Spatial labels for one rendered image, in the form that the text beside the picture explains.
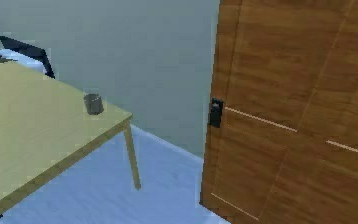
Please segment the dark grey cup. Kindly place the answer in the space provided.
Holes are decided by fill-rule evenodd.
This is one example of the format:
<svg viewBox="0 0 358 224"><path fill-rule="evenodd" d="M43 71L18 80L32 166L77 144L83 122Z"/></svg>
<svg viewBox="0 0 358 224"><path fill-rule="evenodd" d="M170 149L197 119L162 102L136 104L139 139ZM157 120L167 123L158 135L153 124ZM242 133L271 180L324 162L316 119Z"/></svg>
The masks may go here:
<svg viewBox="0 0 358 224"><path fill-rule="evenodd" d="M89 115L99 115L104 111L102 98L97 93L89 93L83 97Z"/></svg>

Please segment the black chair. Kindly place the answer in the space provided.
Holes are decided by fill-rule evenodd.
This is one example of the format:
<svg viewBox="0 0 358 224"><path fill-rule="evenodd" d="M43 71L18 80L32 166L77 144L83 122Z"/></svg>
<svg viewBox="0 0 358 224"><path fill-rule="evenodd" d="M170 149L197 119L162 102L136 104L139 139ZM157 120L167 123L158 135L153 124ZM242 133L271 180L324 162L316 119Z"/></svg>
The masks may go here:
<svg viewBox="0 0 358 224"><path fill-rule="evenodd" d="M45 75L50 78L55 77L47 53L44 49L6 36L0 36L0 41L5 49L15 51L34 60L40 61L46 70Z"/></svg>

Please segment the brown wooden room door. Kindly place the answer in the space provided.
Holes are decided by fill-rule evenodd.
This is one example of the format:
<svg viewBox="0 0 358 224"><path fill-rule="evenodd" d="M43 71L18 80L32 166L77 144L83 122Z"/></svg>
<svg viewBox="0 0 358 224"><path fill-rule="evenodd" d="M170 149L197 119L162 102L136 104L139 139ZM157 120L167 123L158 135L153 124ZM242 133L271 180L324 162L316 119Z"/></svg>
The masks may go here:
<svg viewBox="0 0 358 224"><path fill-rule="evenodd" d="M200 202L230 224L358 224L358 0L219 0Z"/></svg>

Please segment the pale green wooden table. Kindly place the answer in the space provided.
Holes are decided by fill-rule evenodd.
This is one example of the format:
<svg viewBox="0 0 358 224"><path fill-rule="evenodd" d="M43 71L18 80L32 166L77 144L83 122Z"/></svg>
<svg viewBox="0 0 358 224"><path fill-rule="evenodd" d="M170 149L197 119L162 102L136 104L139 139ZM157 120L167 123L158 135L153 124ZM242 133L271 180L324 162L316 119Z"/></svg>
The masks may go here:
<svg viewBox="0 0 358 224"><path fill-rule="evenodd" d="M14 61L0 64L0 216L120 132L141 187L132 114L103 106L90 115L83 91Z"/></svg>

